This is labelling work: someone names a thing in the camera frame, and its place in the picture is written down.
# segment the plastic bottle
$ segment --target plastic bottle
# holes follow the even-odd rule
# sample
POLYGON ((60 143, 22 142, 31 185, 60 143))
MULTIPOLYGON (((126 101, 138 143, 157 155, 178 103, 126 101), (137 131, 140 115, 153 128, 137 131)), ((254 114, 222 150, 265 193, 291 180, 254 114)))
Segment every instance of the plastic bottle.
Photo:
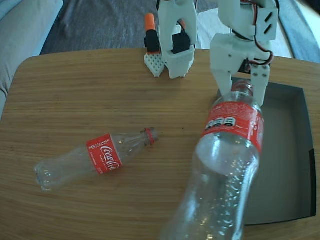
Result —
POLYGON ((264 120, 248 80, 213 105, 192 158, 192 174, 160 240, 240 240, 258 171, 264 120))
POLYGON ((39 162, 34 168, 36 181, 48 191, 79 178, 105 174, 127 164, 157 140, 154 128, 138 133, 108 133, 67 154, 39 162))

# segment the bottle label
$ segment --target bottle label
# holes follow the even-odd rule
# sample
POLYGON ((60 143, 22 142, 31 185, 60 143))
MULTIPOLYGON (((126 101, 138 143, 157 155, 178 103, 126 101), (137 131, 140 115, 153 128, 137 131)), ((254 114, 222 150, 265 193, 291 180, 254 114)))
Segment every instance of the bottle label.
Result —
POLYGON ((219 132, 242 136, 260 153, 262 151, 264 119, 258 110, 246 103, 227 101, 211 109, 202 137, 219 132))
POLYGON ((88 141, 86 148, 98 174, 105 174, 122 167, 110 133, 88 141))

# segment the orange cap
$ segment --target orange cap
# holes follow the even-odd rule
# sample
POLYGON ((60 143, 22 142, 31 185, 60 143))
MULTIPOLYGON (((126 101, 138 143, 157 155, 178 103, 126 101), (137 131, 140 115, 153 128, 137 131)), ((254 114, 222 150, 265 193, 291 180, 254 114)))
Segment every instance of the orange cap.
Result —
POLYGON ((156 30, 155 16, 152 13, 147 13, 144 16, 144 27, 146 32, 149 30, 156 30))

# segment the wood grain surface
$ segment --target wood grain surface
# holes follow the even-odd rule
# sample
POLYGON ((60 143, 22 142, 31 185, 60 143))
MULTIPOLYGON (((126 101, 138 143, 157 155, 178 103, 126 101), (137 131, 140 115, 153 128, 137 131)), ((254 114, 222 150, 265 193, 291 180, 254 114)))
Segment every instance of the wood grain surface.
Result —
MULTIPOLYGON (((217 84, 209 51, 186 78, 154 78, 144 49, 32 57, 18 69, 0 123, 1 240, 156 240, 191 172, 217 84), (160 141, 124 168, 44 193, 34 165, 107 132, 156 127, 160 141)), ((276 58, 271 82, 304 88, 320 167, 320 66, 276 58)), ((245 240, 317 240, 320 216, 249 226, 245 240)))

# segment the coca-cola bottle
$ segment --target coca-cola bottle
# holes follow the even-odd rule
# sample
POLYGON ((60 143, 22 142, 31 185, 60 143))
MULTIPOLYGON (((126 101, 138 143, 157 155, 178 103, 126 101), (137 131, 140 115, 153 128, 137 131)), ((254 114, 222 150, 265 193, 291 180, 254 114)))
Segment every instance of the coca-cola bottle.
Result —
POLYGON ((48 191, 75 179, 108 173, 157 140, 153 127, 138 133, 108 133, 64 155, 42 160, 34 168, 36 181, 48 191))
POLYGON ((192 158, 184 199, 160 240, 240 240, 259 167, 264 120, 249 80, 213 105, 192 158))

